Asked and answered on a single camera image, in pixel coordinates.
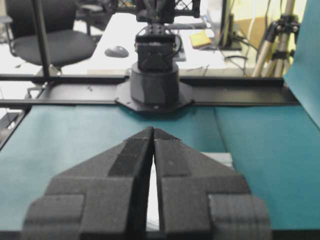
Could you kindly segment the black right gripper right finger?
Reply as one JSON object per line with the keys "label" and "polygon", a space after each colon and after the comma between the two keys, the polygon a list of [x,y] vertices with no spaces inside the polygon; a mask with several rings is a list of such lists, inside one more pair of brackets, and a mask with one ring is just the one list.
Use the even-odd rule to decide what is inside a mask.
{"label": "black right gripper right finger", "polygon": [[269,213],[243,174],[154,130],[160,229],[168,240],[269,240]]}

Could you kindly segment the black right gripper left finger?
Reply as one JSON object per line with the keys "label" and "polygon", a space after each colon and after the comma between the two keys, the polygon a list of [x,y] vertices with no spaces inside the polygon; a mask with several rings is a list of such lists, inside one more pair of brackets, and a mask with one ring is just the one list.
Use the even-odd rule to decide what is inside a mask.
{"label": "black right gripper left finger", "polygon": [[143,240],[154,130],[54,176],[24,218],[24,240]]}

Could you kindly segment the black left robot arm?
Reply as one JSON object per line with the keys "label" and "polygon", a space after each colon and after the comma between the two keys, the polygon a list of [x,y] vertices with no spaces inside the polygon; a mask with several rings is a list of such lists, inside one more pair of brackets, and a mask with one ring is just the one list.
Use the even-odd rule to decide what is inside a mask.
{"label": "black left robot arm", "polygon": [[183,9],[176,0],[136,0],[130,11],[138,22],[145,22],[145,33],[135,36],[137,62],[128,80],[116,88],[115,102],[136,112],[170,113],[194,103],[192,89],[180,82],[174,57],[182,45],[180,36],[171,32],[177,16],[199,18],[200,1],[193,0]]}

